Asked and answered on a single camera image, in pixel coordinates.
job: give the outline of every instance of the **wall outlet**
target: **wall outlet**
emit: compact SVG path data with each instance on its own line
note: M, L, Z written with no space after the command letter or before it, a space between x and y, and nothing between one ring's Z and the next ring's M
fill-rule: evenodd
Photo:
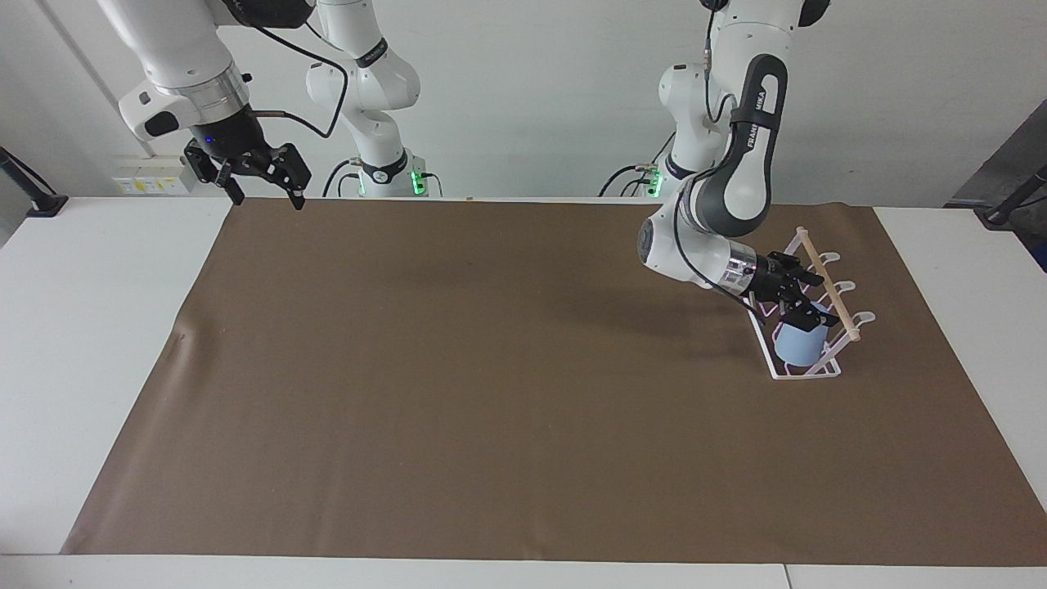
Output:
M146 194L144 186L139 186L135 176L138 175L137 167L120 167L113 174L113 181L120 194Z
M196 175L187 166L121 167L113 174L120 194L187 195L197 184Z
M163 194L186 195L193 191L197 184L196 174L186 165L179 167L163 167L156 174L156 181L163 188Z

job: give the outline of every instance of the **light blue mug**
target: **light blue mug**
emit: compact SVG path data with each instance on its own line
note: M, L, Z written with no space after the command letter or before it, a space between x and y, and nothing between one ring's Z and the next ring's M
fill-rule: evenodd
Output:
M818 303L814 305L820 312L826 311ZM825 340L828 337L829 329L825 325L820 325L808 333L782 324L775 338L775 356L789 366L814 366L822 358Z

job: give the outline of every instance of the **green led light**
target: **green led light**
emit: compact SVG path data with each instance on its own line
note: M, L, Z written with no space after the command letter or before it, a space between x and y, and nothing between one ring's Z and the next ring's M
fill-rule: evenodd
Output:
M422 179L421 174L419 174L418 172L411 171L411 173L410 173L410 179L411 179L411 181L415 182L415 194L416 195L423 195L423 194L425 194L425 181Z
M651 187L647 188L648 196L651 198L658 198L659 192L662 191L662 182L664 181L665 178L662 177L662 173L654 172L654 183L651 184Z

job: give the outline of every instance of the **franka robot arm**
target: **franka robot arm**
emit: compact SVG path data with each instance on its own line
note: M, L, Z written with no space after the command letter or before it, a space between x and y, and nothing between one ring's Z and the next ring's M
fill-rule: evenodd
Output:
M659 162L662 194L670 196L641 228L640 257L675 279L782 303L782 321L798 329L832 325L838 318L803 294L801 284L821 284L820 276L796 257L758 255L728 239L752 232L771 207L771 161L793 32L817 21L828 2L701 3L715 12L707 64L673 66L660 85L662 103L676 120L673 148ZM721 104L729 110L719 117Z
M141 61L147 80L119 101L120 114L149 141L190 129L185 156L197 177L244 192L233 175L257 176L287 191L295 208L311 174L291 143L272 148L248 103L247 80L218 38L216 22L294 28L312 14L309 0L98 0Z
M375 17L374 0L318 0L325 37L349 54L336 60L350 72L349 94L339 117L349 127L360 153L352 162L362 169L366 196L421 196L425 160L403 146L396 121L384 110L418 101L418 73L389 48ZM309 95L334 108L341 87L339 72L316 65L306 75Z

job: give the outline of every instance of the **white table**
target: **white table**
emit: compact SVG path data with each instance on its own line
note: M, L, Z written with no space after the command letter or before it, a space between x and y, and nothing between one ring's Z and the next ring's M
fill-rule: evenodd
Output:
M218 198L73 199L0 248L0 552L60 549L228 208ZM1038 347L1047 275L968 211L877 212L1047 505ZM1047 587L1047 569L0 557L4 588L144 577L159 587Z

